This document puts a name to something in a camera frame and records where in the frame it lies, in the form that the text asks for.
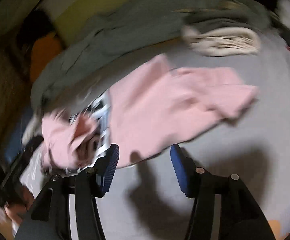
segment pink shirt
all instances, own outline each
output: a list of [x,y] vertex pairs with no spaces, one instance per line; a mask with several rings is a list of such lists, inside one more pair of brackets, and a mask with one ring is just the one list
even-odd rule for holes
[[109,89],[111,143],[120,149],[117,167],[190,140],[221,119],[237,118],[257,92],[232,68],[171,70],[164,54],[154,57]]

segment metal rivet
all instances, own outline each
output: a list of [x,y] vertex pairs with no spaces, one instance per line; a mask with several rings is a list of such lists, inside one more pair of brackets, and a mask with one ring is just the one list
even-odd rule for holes
[[205,172],[205,170],[201,167],[199,168],[196,168],[195,171],[198,173],[198,174],[203,174]]
[[239,176],[235,173],[233,173],[231,176],[230,176],[233,180],[239,180]]
[[59,174],[56,174],[56,175],[51,177],[52,181],[56,181],[56,180],[59,180],[59,179],[60,179],[60,175]]
[[85,168],[85,172],[88,174],[92,174],[92,173],[94,173],[94,171],[95,171],[95,169],[93,167]]

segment gray bedsheet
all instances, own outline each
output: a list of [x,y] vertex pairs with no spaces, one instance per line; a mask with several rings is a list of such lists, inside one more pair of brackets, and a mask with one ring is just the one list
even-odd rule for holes
[[[246,84],[259,87],[258,99],[239,120],[224,121],[181,147],[211,173],[239,174],[266,218],[280,222],[284,236],[290,232],[290,52],[275,31],[260,37],[262,49],[251,56],[202,57],[181,41],[140,49],[96,71],[51,107],[82,109],[160,53],[175,67],[233,67]],[[117,170],[110,191],[97,199],[106,238],[122,240],[183,239],[192,204],[178,186],[169,149]]]

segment pink clothing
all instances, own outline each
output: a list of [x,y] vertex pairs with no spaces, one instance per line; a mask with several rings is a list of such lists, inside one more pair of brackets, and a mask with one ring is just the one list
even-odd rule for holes
[[154,57],[110,87],[111,143],[120,149],[118,168],[190,140],[224,118],[236,118],[257,94],[231,68],[171,70]]
[[72,124],[62,112],[45,114],[42,121],[44,149],[43,168],[77,169],[85,167],[94,158],[97,121],[88,114],[79,114]]

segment blue fabric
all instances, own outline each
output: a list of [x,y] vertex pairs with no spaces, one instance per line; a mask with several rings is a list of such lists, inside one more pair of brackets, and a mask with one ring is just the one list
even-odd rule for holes
[[8,144],[4,150],[4,157],[7,163],[11,163],[17,153],[22,149],[22,134],[24,133],[32,115],[32,108],[30,105],[26,106],[22,112],[20,120],[16,123],[14,131],[12,132]]

